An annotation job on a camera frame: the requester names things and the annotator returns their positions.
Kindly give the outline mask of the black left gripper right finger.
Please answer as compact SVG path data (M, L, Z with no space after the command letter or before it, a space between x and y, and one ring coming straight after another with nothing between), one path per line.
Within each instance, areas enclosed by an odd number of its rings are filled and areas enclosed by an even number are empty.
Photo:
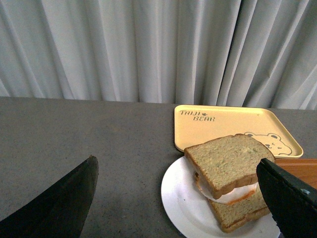
M317 236L317 190L266 158L257 165L259 186L285 238Z

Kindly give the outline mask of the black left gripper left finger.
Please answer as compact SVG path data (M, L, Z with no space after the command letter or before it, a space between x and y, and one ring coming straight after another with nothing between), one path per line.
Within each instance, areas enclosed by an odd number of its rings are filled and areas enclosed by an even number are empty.
M90 156L0 222L2 238L78 238L94 199L98 160Z

